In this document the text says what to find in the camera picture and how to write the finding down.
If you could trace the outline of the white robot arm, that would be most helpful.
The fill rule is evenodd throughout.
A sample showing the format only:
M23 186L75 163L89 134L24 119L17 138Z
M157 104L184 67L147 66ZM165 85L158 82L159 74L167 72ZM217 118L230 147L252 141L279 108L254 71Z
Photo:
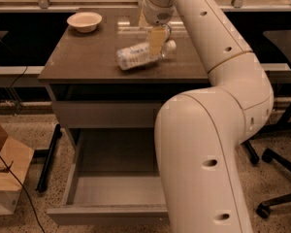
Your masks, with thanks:
M267 122L271 83L251 47L214 0L144 0L153 23L176 8L210 87L185 91L154 127L172 233L253 233L235 150Z

